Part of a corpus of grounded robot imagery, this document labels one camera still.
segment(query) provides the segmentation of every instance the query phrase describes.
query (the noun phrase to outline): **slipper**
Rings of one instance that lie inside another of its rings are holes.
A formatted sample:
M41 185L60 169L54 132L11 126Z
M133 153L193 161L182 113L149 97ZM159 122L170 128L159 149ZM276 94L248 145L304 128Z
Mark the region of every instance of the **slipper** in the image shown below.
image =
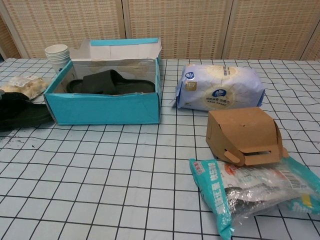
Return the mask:
M115 70L107 70L76 79L66 86L68 93L122 95L154 93L155 84L148 80L125 79Z
M20 92L6 92L0 99L0 131L36 127L53 121L45 104L35 104Z

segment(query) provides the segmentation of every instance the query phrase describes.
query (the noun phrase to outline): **logo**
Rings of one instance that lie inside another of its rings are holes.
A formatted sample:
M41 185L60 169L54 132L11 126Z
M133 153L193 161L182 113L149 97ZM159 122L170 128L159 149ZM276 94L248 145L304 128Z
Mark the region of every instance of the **logo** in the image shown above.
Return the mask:
M185 74L185 77L186 77L187 79L194 79L194 78L195 78L195 74L194 74L192 71L190 71L190 72L187 72L187 73Z
M212 93L212 96L213 96L213 97L224 97L226 94L227 94L227 91L226 91L226 90L218 89L218 90L215 90L215 91Z

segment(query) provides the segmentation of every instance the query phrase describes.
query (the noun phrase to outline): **grid tablecloth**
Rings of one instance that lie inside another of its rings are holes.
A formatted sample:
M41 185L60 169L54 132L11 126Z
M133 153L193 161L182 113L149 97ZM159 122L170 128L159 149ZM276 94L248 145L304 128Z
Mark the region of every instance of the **grid tablecloth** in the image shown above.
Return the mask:
M261 108L290 155L320 177L319 61L162 60L159 125L50 123L0 132L1 239L219 240L188 161L213 157L207 113L174 107L189 63L256 69L266 88ZM55 72L45 59L8 59L0 86L17 75ZM238 225L233 240L318 240L319 232L319 216L277 208Z

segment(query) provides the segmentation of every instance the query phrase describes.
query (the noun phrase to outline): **plastic wrapper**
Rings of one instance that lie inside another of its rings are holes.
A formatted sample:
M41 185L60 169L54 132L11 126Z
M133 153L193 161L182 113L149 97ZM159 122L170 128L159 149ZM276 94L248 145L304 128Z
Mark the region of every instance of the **plastic wrapper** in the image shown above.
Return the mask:
M320 180L293 158L281 163L242 166L190 159L193 179L213 213L219 234L229 240L233 225L281 202L320 194Z
M0 89L6 93L22 93L32 100L42 94L48 85L49 83L39 76L14 76Z
M254 69L218 65L185 66L175 91L178 108L203 111L259 107L265 95Z

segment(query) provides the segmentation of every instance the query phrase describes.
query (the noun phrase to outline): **table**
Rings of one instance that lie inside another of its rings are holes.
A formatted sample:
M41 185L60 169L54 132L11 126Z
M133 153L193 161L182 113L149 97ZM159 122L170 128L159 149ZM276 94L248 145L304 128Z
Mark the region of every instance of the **table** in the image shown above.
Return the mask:
M167 59L159 125L49 123L0 133L1 239L221 239L188 162L213 157L207 113L174 107L189 63L256 69L266 88L261 108L290 155L320 177L319 61ZM7 59L0 86L17 75L55 72L45 59ZM233 240L318 240L319 231L320 216L280 207L244 221Z

